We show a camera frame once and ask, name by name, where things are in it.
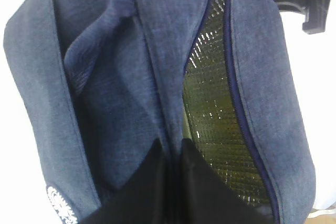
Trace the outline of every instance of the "denim-textured fabric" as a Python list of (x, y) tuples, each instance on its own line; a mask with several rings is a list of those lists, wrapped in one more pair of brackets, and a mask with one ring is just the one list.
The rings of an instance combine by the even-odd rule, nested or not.
[(272, 0), (231, 0), (231, 6), (240, 97), (280, 222), (304, 223), (314, 202), (315, 172), (278, 8)]
[[(27, 0), (8, 22), (4, 47), (44, 177), (79, 219), (128, 180), (156, 138), (178, 158), (185, 63), (207, 4)], [(229, 10), (239, 93), (274, 212), (303, 223), (314, 170), (278, 10), (271, 0), (231, 0)]]
[(82, 218), (100, 206), (59, 51), (52, 0), (26, 0), (9, 20), (4, 48), (34, 129), (43, 175)]

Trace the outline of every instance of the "navy zipper tape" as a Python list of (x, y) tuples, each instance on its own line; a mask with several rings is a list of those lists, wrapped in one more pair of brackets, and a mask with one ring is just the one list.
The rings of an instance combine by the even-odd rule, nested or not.
[(231, 93), (232, 102), (235, 108), (235, 113), (238, 119), (238, 124), (240, 126), (241, 132), (244, 137), (244, 141), (254, 159), (254, 163), (263, 179), (264, 185), (267, 189), (267, 193), (269, 195), (274, 221), (276, 223), (280, 223), (280, 215), (279, 215), (279, 205), (276, 197), (275, 190), (271, 184), (270, 178), (268, 176), (267, 170), (263, 163), (263, 160), (260, 157), (258, 149), (253, 141), (252, 134), (249, 130), (248, 122), (246, 119), (244, 107), (242, 100), (240, 98), (239, 88), (236, 79), (236, 70), (235, 63), (233, 58), (233, 50), (232, 50), (232, 28), (231, 28), (231, 0), (225, 0), (224, 5), (224, 27), (223, 27), (223, 35), (224, 35), (224, 50), (225, 50), (225, 66), (228, 76), (228, 84)]

